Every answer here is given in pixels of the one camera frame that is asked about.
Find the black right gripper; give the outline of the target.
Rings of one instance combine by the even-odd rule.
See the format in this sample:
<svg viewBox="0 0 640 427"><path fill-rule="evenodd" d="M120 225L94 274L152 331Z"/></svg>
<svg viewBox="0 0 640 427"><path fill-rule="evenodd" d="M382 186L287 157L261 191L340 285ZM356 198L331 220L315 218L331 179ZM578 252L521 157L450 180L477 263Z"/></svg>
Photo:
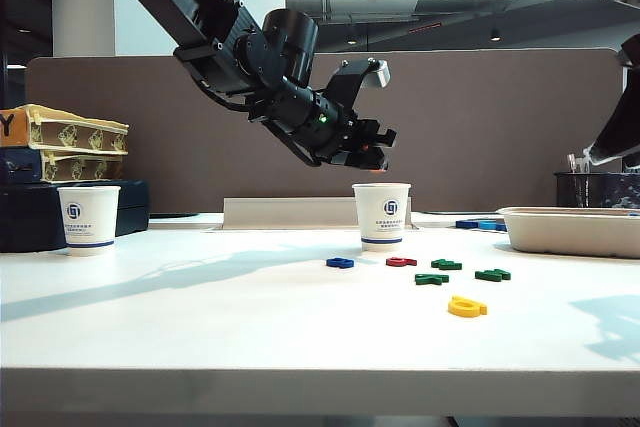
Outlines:
<svg viewBox="0 0 640 427"><path fill-rule="evenodd" d="M636 34L621 44L618 51L621 66L638 69L640 65L640 35ZM595 141L584 150L593 165L639 152L639 92L625 91Z"/></svg>

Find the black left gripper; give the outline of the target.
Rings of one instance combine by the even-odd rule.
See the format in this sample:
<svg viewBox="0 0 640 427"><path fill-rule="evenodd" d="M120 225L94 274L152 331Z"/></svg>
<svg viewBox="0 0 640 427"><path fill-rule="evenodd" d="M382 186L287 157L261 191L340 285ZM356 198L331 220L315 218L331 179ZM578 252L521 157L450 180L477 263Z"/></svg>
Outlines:
<svg viewBox="0 0 640 427"><path fill-rule="evenodd" d="M359 119L357 95L300 91L294 97L294 112L301 118L294 128L294 155L312 167L326 163L386 171L388 159L380 147L392 148L397 132L381 131L376 120Z"/></svg>

